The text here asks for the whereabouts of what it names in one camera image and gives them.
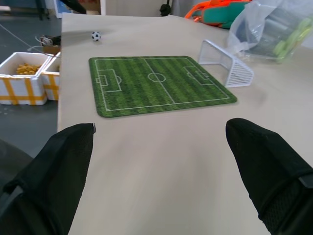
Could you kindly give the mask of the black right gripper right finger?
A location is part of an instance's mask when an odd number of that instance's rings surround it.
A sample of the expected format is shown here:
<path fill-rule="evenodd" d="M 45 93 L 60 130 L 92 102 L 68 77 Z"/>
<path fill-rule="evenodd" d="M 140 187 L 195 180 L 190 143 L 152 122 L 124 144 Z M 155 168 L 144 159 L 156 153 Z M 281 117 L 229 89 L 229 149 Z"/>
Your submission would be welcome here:
<path fill-rule="evenodd" d="M 258 218 L 271 235 L 313 235 L 313 167 L 279 134 L 249 120 L 225 133 Z"/>

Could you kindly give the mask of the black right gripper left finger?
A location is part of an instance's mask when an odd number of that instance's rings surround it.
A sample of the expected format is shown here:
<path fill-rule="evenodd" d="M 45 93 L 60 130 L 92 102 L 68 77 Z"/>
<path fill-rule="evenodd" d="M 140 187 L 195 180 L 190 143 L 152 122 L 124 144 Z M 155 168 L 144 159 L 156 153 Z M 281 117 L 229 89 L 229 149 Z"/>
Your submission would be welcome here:
<path fill-rule="evenodd" d="M 93 123 L 68 127 L 36 157 L 0 140 L 0 235 L 68 235 L 95 132 Z"/>

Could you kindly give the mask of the white miniature goal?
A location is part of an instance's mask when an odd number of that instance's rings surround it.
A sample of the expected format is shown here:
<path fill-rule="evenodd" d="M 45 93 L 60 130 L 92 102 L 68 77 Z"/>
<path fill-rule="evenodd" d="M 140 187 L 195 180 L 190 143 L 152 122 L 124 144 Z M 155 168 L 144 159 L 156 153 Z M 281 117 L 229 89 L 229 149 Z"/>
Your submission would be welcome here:
<path fill-rule="evenodd" d="M 254 72 L 249 66 L 209 40 L 203 40 L 201 44 L 198 63 L 222 66 L 226 69 L 227 77 L 224 82 L 226 88 L 250 86 L 254 78 Z"/>

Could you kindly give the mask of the green soccer field mat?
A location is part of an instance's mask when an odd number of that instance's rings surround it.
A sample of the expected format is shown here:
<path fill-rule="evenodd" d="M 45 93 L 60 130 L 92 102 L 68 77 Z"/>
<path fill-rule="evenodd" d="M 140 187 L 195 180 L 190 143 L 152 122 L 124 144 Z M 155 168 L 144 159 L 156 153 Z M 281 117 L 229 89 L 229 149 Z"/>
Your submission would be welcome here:
<path fill-rule="evenodd" d="M 89 70 L 96 110 L 105 118 L 237 102 L 189 56 L 93 57 Z"/>

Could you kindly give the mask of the small white foam box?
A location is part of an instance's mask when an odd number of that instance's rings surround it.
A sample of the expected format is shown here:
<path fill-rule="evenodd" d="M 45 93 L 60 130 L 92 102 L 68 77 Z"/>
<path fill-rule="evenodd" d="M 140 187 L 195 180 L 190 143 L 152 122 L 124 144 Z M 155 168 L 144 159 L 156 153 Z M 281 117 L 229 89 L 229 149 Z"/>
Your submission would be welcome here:
<path fill-rule="evenodd" d="M 59 99 L 60 66 L 61 53 L 59 52 L 52 57 L 41 73 L 43 87 L 48 100 L 57 101 Z"/>

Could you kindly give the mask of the large white foam box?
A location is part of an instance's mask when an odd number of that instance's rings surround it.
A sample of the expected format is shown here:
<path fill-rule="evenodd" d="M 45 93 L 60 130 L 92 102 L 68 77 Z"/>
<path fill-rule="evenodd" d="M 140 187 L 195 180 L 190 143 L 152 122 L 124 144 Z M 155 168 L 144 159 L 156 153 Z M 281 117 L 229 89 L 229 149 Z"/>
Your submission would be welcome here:
<path fill-rule="evenodd" d="M 44 105 L 41 73 L 53 55 L 14 52 L 0 64 L 0 104 Z"/>

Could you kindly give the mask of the brown cardboard box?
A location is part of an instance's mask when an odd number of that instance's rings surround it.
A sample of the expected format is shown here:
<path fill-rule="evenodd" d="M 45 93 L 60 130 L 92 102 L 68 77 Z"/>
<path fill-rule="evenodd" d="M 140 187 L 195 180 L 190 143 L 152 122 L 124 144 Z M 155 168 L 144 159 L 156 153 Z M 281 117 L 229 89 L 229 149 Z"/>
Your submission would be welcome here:
<path fill-rule="evenodd" d="M 61 51 L 60 46 L 44 46 L 43 53 L 56 55 Z"/>

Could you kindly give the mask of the clear plastic bag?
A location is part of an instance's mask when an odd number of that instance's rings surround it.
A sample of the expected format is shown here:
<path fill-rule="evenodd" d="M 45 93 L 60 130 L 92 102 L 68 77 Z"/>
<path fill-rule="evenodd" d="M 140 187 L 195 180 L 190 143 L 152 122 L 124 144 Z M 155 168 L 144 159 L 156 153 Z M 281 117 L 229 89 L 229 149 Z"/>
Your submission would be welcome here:
<path fill-rule="evenodd" d="M 281 63 L 313 33 L 313 0 L 252 0 L 231 25 L 232 54 Z"/>

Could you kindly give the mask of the orange green fabric bag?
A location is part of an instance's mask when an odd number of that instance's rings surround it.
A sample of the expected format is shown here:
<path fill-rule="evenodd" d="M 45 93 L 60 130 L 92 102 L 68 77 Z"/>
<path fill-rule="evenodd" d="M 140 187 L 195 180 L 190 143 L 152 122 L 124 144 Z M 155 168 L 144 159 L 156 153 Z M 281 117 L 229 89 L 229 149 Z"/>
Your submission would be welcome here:
<path fill-rule="evenodd" d="M 184 16 L 194 22 L 230 29 L 234 20 L 252 0 L 209 0 L 195 4 Z"/>

